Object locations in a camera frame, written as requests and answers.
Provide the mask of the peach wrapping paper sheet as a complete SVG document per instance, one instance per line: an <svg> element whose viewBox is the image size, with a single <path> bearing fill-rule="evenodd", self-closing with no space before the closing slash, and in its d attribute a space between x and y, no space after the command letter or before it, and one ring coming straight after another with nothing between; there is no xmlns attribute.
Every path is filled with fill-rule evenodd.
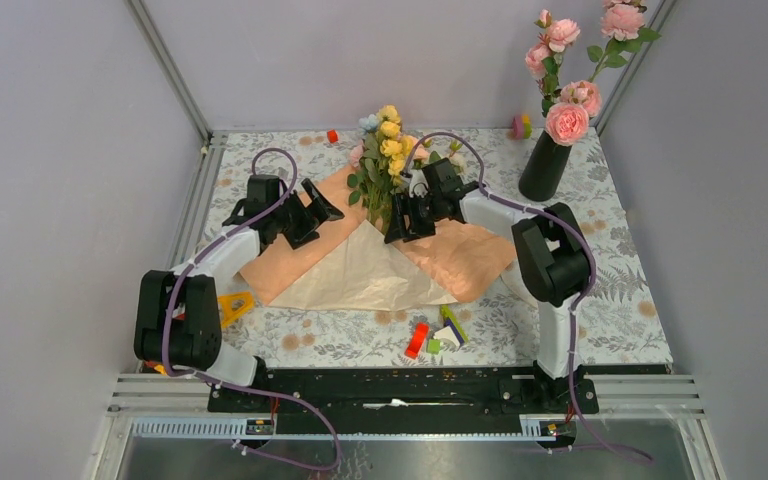
<svg viewBox="0 0 768 480"><path fill-rule="evenodd" d="M344 167L318 183L344 219L327 222L318 239L292 249L278 237L239 271L261 303L301 310L398 311L468 303L481 297L515 259L512 243L457 221L432 237L387 244L360 207L348 205Z"/></svg>

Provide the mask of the colourful flower bouquet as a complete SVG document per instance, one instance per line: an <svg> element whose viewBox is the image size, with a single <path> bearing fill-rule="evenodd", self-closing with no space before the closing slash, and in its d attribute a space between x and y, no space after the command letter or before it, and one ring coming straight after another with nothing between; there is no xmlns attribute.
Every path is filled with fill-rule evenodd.
<svg viewBox="0 0 768 480"><path fill-rule="evenodd" d="M342 193L345 205L352 209L352 218L368 221L385 235L393 209L393 195L409 192L423 195L426 191L421 169L449 157L427 150L429 135L418 139L403 131L402 119L393 105L359 120L364 131L359 143L350 152ZM458 174L462 169L452 162Z"/></svg>

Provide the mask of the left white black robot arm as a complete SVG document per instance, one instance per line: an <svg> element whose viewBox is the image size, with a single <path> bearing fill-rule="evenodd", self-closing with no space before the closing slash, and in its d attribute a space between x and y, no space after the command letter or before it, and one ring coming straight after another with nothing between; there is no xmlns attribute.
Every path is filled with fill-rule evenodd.
<svg viewBox="0 0 768 480"><path fill-rule="evenodd" d="M230 293L237 272L278 238L298 249L318 239L323 224L344 219L311 180L301 185L306 200L275 175L250 177L245 197L207 247L171 270L143 276L133 343L138 359L233 384L232 398L245 410L267 404L271 387L257 375L263 368L259 358L222 339L219 298Z"/></svg>

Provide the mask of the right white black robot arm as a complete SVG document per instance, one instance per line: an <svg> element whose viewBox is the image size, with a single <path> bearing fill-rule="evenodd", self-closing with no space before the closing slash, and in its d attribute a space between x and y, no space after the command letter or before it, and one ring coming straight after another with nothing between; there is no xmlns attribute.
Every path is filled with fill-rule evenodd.
<svg viewBox="0 0 768 480"><path fill-rule="evenodd" d="M530 393L543 410L581 414L582 379L576 310L595 283L595 260L570 208L539 209L499 196L480 181L465 182L447 159L398 174L407 189L392 199L385 241L431 237L454 220L508 239L526 291L537 301L539 350Z"/></svg>

